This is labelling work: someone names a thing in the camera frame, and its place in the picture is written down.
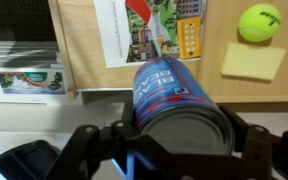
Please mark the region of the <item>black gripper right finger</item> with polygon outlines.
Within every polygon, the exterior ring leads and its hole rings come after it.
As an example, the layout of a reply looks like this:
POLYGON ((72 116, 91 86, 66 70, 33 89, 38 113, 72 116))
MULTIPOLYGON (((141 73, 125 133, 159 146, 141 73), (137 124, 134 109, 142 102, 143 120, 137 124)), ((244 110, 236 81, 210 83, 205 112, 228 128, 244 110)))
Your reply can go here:
POLYGON ((281 136, 257 124, 248 124, 226 106, 220 110, 235 133, 235 152, 242 154, 239 180, 275 180, 272 170, 288 180, 288 130, 281 136))

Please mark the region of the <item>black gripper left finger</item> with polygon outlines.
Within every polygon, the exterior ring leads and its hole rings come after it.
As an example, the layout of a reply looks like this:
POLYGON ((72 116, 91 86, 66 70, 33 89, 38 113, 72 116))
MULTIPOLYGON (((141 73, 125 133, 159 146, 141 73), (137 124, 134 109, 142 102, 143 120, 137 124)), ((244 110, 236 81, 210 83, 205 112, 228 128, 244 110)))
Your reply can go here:
POLYGON ((43 180, 92 180, 102 162, 111 160, 125 180, 184 180, 184 156, 166 151, 133 127, 134 111, 126 102, 122 118, 102 129, 78 127, 43 180))

